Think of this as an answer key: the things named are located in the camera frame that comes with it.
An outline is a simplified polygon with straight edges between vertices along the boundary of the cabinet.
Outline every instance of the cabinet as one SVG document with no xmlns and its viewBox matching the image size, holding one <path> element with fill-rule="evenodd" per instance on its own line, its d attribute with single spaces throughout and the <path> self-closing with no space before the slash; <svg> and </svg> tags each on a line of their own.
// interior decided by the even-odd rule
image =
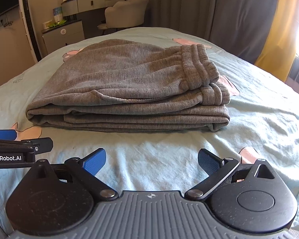
<svg viewBox="0 0 299 239">
<path fill-rule="evenodd" d="M 84 40 L 81 20 L 66 22 L 64 25 L 42 31 L 42 38 L 48 54 L 64 47 Z"/>
<path fill-rule="evenodd" d="M 62 3 L 62 14 L 64 17 L 80 12 L 113 6 L 118 1 L 124 0 L 68 0 Z"/>
</svg>

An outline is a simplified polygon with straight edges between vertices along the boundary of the logo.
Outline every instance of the logo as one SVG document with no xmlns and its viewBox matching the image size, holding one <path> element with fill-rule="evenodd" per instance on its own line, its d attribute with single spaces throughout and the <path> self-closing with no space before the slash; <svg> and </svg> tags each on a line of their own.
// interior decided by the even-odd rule
<svg viewBox="0 0 299 239">
<path fill-rule="evenodd" d="M 21 156 L 0 156 L 0 161 L 21 161 Z"/>
<path fill-rule="evenodd" d="M 155 194 L 153 194 L 153 193 L 150 193 L 150 194 L 148 194 L 148 195 L 147 195 L 147 197 L 148 197 L 148 198 L 150 198 L 150 199 L 153 199 L 153 198 L 155 198 L 155 197 L 156 197 L 156 195 L 155 195 Z"/>
</svg>

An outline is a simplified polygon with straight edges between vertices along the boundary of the bed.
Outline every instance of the bed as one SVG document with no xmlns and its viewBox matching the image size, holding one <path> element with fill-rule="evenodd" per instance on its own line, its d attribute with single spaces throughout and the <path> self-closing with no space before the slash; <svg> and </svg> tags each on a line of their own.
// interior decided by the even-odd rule
<svg viewBox="0 0 299 239">
<path fill-rule="evenodd" d="M 126 39 L 170 47 L 173 38 L 210 45 L 209 58 L 221 75 L 240 91 L 227 105 L 230 123 L 217 132 L 190 130 L 175 132 L 116 133 L 77 131 L 44 127 L 41 137 L 51 137 L 53 151 L 38 155 L 50 163 L 69 157 L 84 157 L 99 147 L 106 150 L 107 162 L 96 175 L 118 192 L 122 190 L 180 190 L 182 193 L 207 174 L 197 163 L 201 148 L 220 157 L 234 157 L 244 147 L 257 150 L 276 169 L 298 202 L 292 228 L 299 231 L 299 95 L 290 87 L 234 55 L 194 36 L 168 28 L 131 28 L 63 47 L 19 76 L 0 86 L 0 129 L 18 122 L 24 130 L 32 124 L 26 106 L 62 65 L 63 55 L 106 39 Z M 25 169 L 0 169 L 0 226 L 13 230 L 5 214 L 5 203 Z"/>
</svg>

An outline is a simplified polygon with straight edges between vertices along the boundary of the beige upholstered chair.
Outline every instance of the beige upholstered chair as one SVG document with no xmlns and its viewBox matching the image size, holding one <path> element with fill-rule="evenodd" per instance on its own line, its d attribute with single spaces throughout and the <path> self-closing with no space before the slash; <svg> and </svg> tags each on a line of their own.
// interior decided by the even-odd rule
<svg viewBox="0 0 299 239">
<path fill-rule="evenodd" d="M 144 23 L 145 9 L 149 0 L 118 1 L 105 9 L 106 23 L 98 25 L 104 32 L 108 28 L 131 28 Z"/>
</svg>

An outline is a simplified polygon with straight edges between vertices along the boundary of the cable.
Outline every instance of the cable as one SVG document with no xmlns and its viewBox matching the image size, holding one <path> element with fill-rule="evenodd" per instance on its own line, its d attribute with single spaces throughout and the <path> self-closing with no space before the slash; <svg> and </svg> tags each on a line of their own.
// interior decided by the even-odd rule
<svg viewBox="0 0 299 239">
<path fill-rule="evenodd" d="M 7 26 L 11 26 L 13 22 L 6 22 L 5 24 L 3 24 L 3 20 L 0 21 L 2 26 L 5 28 Z"/>
</svg>

